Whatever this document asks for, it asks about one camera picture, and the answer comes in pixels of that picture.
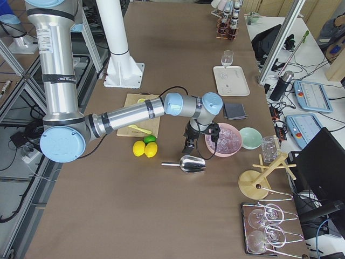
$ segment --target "metal ice scoop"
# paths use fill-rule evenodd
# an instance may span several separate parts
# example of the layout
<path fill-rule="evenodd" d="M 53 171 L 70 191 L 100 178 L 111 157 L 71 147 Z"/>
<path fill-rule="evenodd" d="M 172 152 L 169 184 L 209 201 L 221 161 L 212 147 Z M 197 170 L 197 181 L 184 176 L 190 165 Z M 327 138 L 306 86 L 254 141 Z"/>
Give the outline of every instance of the metal ice scoop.
<path fill-rule="evenodd" d="M 206 162 L 202 158 L 184 155 L 181 157 L 180 163 L 162 162 L 162 166 L 180 166 L 182 171 L 186 173 L 198 173 L 205 171 Z"/>

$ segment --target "black thermos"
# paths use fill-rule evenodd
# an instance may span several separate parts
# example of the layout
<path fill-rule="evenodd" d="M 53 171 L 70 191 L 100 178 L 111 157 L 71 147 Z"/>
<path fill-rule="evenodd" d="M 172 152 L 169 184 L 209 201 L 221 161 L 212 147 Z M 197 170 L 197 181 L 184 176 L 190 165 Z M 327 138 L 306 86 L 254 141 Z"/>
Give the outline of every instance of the black thermos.
<path fill-rule="evenodd" d="M 278 101 L 280 97 L 285 93 L 287 86 L 293 79 L 293 72 L 288 70 L 282 77 L 278 79 L 277 85 L 271 93 L 270 99 L 272 101 Z"/>

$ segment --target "yellow handle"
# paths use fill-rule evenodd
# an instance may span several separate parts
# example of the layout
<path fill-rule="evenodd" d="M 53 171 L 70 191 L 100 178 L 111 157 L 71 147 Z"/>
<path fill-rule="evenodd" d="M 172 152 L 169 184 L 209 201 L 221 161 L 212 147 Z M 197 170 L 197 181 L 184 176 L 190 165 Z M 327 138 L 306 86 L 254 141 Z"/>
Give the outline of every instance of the yellow handle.
<path fill-rule="evenodd" d="M 144 129 L 144 128 L 139 128 L 138 126 L 136 126 L 135 124 L 131 124 L 131 125 L 128 125 L 128 127 L 130 128 L 134 128 L 138 131 L 141 131 L 143 133 L 146 133 L 146 134 L 152 134 L 152 131 L 149 131 L 148 129 Z"/>

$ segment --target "pink bowl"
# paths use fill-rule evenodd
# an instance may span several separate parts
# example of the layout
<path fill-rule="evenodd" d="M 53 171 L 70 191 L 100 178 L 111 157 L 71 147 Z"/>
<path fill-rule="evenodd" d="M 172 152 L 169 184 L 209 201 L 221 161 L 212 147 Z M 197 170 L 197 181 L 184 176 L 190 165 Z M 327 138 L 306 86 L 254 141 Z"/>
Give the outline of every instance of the pink bowl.
<path fill-rule="evenodd" d="M 234 155 L 241 149 L 241 134 L 234 126 L 227 123 L 219 123 L 219 127 L 220 133 L 215 155 L 222 158 Z M 208 150 L 213 154 L 215 151 L 215 143 L 211 141 L 210 135 L 205 135 L 205 142 Z"/>

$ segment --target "wooden cutting board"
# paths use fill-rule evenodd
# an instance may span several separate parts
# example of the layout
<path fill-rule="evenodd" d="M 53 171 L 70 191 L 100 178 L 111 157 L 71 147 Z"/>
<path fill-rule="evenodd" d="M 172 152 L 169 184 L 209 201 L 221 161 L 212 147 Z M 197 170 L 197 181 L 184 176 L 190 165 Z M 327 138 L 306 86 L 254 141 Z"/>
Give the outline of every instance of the wooden cutting board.
<path fill-rule="evenodd" d="M 157 95 L 154 94 L 134 94 L 134 93 L 129 93 L 127 94 L 126 101 L 124 107 L 130 106 L 132 104 L 137 104 L 139 99 L 145 99 L 145 100 L 150 100 L 157 98 Z M 152 135 L 155 136 L 156 138 L 158 137 L 158 129 L 160 126 L 160 117 L 154 118 L 152 120 L 145 120 L 141 122 L 135 123 L 136 126 L 139 128 L 144 128 L 146 130 L 152 131 Z M 117 136 L 122 136 L 122 137 L 145 137 L 148 134 L 143 133 L 141 131 L 138 131 L 137 129 L 130 128 L 130 127 L 124 127 L 124 128 L 119 128 L 118 132 L 116 133 Z"/>

